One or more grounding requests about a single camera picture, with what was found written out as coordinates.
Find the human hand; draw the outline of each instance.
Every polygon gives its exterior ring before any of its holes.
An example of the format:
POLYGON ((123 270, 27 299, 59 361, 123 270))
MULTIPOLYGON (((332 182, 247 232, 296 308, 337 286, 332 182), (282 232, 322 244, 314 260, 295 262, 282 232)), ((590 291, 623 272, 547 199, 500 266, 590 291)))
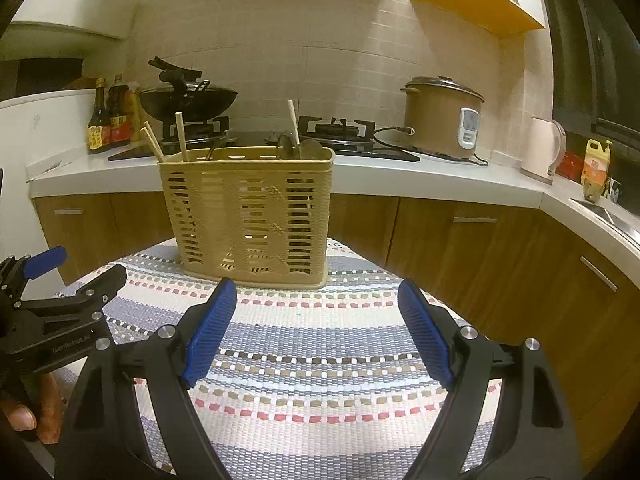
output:
POLYGON ((35 428, 43 444, 55 444, 62 429, 63 403, 52 374, 38 377, 40 384, 40 414, 36 417, 25 405, 0 392, 0 410, 6 415, 15 431, 35 428))

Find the metal screw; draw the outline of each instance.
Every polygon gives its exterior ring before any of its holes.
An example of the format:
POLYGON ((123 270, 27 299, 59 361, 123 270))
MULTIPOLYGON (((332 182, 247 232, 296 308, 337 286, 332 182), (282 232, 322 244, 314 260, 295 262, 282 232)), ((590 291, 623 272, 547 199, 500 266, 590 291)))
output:
POLYGON ((95 347, 98 350, 106 350, 111 345, 111 341, 109 341, 108 337, 101 337, 100 339, 95 340, 95 347))
POLYGON ((537 339, 532 337, 524 341, 524 346, 526 346, 532 352, 535 352, 536 350, 540 350, 540 342, 537 339))
POLYGON ((460 335, 465 339, 475 339, 478 337, 478 330, 469 325, 463 326, 460 329, 460 335))
POLYGON ((175 335, 175 326, 164 325, 158 329, 158 337, 160 339, 171 339, 175 335))

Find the striped tablecloth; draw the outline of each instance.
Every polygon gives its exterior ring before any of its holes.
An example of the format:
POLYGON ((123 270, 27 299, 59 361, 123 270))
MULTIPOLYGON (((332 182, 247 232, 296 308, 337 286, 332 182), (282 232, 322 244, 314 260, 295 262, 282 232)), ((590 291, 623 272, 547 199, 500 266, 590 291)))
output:
MULTIPOLYGON (((329 281, 316 291, 239 286, 220 353, 189 392, 235 480, 401 479, 440 413, 447 393, 429 377, 404 326, 401 280, 333 240, 327 257, 329 281)), ((181 272, 175 240, 118 263, 127 284, 104 308, 117 342, 175 324, 216 285, 181 272)), ((57 371, 64 396, 82 363, 57 371)), ((171 470, 146 383, 136 382, 152 455, 171 470)), ((499 381, 490 383, 465 469, 482 460, 499 389, 499 381)))

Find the beige basket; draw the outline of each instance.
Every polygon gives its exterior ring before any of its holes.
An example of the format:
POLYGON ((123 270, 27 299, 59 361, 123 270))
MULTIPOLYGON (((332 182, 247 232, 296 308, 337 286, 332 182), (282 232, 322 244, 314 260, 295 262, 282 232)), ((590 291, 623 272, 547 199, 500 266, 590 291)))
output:
POLYGON ((242 285, 326 283, 326 232, 334 152, 277 160, 277 148, 189 150, 159 164, 184 270, 242 285))

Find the tiled wall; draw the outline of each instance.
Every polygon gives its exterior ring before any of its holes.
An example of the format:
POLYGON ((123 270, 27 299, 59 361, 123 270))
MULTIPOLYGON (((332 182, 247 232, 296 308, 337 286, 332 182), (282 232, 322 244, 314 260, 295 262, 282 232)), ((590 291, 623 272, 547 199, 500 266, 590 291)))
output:
POLYGON ((140 0, 129 40, 85 61, 158 83, 153 56, 239 92, 238 130, 286 129, 300 114, 402 124, 413 76, 444 75, 485 97, 479 154, 518 156, 530 115, 551 115, 548 31, 499 40, 455 14, 409 0, 140 0))

